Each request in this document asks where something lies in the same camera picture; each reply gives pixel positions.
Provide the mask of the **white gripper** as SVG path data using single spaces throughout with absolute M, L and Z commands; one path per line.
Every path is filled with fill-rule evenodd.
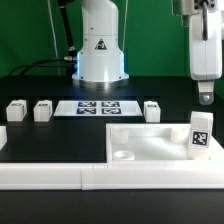
M 193 80 L 214 80 L 222 74 L 221 12 L 208 14 L 208 39 L 202 38 L 202 15 L 190 17 L 189 55 Z M 211 105 L 214 101 L 214 81 L 199 81 L 199 102 Z

